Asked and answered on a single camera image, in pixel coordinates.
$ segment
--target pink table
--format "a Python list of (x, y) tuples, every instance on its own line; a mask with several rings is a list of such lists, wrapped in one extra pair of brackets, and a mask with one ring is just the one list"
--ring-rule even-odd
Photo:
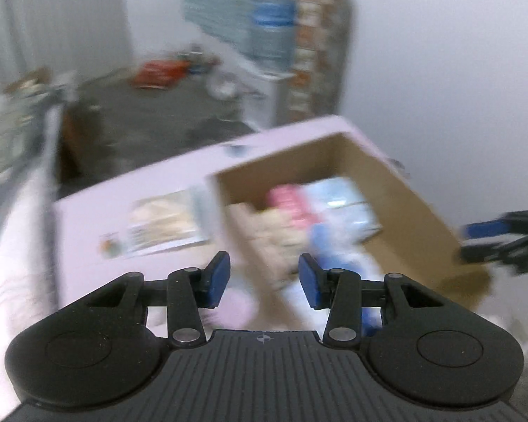
[[(145, 279), (155, 280), (165, 279), (176, 269), (203, 266), (218, 246), (230, 251), (235, 262), (238, 257), (222, 232), (210, 175), (340, 132), (349, 133), (372, 155), (384, 158), (358, 129), (341, 117), (329, 116), (239, 138), (235, 143), (248, 147), (240, 158), (231, 157), (224, 145), (210, 146), (135, 170), (57, 201), (60, 305), (66, 306), (130, 271), (142, 272)], [(193, 185), (206, 187), (208, 199), (214, 206), (214, 245), (205, 249), (187, 248), (134, 258), (120, 256), (106, 259), (100, 253), (103, 235), (117, 232), (120, 238), (125, 237), (131, 205), (135, 201)]]

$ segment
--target metal screw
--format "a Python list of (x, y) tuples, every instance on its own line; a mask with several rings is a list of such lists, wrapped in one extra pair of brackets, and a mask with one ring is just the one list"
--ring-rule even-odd
[(191, 343), (201, 336), (194, 328), (181, 328), (172, 334), (172, 338), (181, 343)]
[(357, 334), (352, 328), (337, 327), (329, 332), (329, 336), (335, 341), (352, 341)]

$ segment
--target open cardboard box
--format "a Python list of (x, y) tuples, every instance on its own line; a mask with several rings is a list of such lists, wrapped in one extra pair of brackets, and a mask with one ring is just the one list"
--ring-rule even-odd
[[(384, 273), (398, 272), (469, 308), (486, 295), (490, 278), (481, 265), (460, 265), (459, 242), (450, 229), (384, 162), (365, 153), (344, 134), (330, 135), (266, 158), (217, 173), (225, 225), (245, 260), (246, 276), (269, 309), (289, 311), (265, 278), (268, 269), (243, 232), (228, 216), (227, 205), (252, 203), (266, 208), (266, 193), (286, 183), (308, 183), (347, 176), (374, 209), (383, 229), (364, 243)], [(289, 312), (286, 325), (297, 328)]]

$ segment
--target dark floor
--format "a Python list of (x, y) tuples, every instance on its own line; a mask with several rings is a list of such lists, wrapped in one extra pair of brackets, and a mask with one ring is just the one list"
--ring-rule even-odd
[(213, 99), (203, 81), (187, 78), (170, 90), (137, 90), (124, 78), (81, 88), (75, 118), (85, 133), (83, 176), (62, 184), (60, 197), (200, 147), (251, 133), (237, 102)]

